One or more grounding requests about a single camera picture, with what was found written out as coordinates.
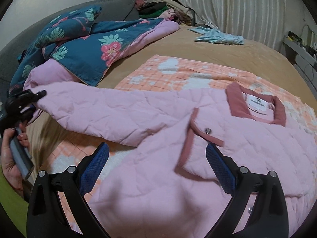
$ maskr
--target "metal screw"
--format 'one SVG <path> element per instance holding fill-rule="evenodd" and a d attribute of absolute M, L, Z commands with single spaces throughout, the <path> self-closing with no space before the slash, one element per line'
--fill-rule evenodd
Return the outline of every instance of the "metal screw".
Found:
<path fill-rule="evenodd" d="M 74 166 L 70 166 L 69 168 L 67 168 L 67 172 L 69 172 L 69 173 L 73 173 L 73 172 L 75 172 L 75 170 L 76 170 L 76 167 L 74 167 Z"/>
<path fill-rule="evenodd" d="M 272 177 L 276 177 L 276 176 L 277 176 L 277 173 L 276 173 L 276 172 L 274 172 L 274 171 L 270 171 L 270 176 L 272 176 Z"/>
<path fill-rule="evenodd" d="M 248 172 L 248 169 L 244 166 L 240 167 L 240 172 L 243 174 L 246 174 Z"/>
<path fill-rule="evenodd" d="M 43 177 L 44 175 L 45 175 L 45 171 L 40 171 L 40 172 L 39 172 L 39 176 L 40 176 L 40 177 Z"/>
<path fill-rule="evenodd" d="M 206 128 L 206 129 L 205 129 L 205 134 L 210 134 L 210 133 L 211 133 L 211 129 Z"/>

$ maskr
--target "dark pink collar trim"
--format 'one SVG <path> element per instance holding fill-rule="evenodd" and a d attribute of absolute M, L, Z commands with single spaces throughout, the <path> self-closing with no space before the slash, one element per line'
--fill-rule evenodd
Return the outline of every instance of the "dark pink collar trim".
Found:
<path fill-rule="evenodd" d="M 267 101 L 268 103 L 272 103 L 275 106 L 275 110 L 274 110 L 274 120 L 271 122 L 271 124 L 278 124 L 285 127 L 286 125 L 285 107 L 282 104 L 282 102 L 278 99 L 277 96 L 258 94 L 251 89 L 247 89 L 240 86 L 236 82 L 231 83 L 226 88 L 227 99 L 228 99 L 232 116 L 236 116 L 240 118 L 250 118 L 255 120 L 255 118 L 251 115 L 249 108 L 247 106 L 247 103 L 245 102 L 242 96 L 242 92 L 245 94 L 256 96 L 260 99 Z"/>

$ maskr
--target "green clothing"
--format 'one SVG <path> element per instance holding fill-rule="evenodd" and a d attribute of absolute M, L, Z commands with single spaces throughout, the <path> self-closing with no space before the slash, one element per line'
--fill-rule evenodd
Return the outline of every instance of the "green clothing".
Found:
<path fill-rule="evenodd" d="M 0 203 L 16 228 L 26 237 L 28 203 L 8 184 L 0 165 Z"/>
<path fill-rule="evenodd" d="M 156 17 L 159 17 L 164 11 L 167 11 L 169 9 L 169 7 L 165 6 L 163 9 L 157 11 L 157 12 L 154 12 L 152 14 L 148 14 L 148 15 L 140 15 L 140 18 L 142 19 L 153 19 L 153 18 L 156 18 Z"/>

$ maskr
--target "blue gripper pad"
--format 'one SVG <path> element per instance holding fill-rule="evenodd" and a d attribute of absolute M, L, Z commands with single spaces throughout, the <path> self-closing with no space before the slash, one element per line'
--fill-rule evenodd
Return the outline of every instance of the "blue gripper pad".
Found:
<path fill-rule="evenodd" d="M 209 144 L 206 148 L 206 157 L 224 192 L 233 196 L 236 191 L 235 176 L 212 144 Z"/>
<path fill-rule="evenodd" d="M 81 196 L 91 192 L 108 158 L 109 146 L 104 143 L 81 175 L 79 188 Z"/>

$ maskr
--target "hand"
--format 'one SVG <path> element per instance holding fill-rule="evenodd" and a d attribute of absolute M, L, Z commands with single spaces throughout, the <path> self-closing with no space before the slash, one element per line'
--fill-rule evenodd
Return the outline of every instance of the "hand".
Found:
<path fill-rule="evenodd" d="M 18 135 L 18 140 L 20 144 L 26 148 L 30 148 L 30 143 L 26 135 L 26 127 L 20 123 L 19 128 L 23 133 Z M 7 179 L 11 187 L 23 197 L 23 185 L 22 185 L 22 176 L 20 170 L 16 166 L 11 149 L 10 149 L 10 138 L 13 137 L 15 130 L 6 129 L 3 134 L 3 141 L 1 147 L 1 164 L 4 177 Z"/>

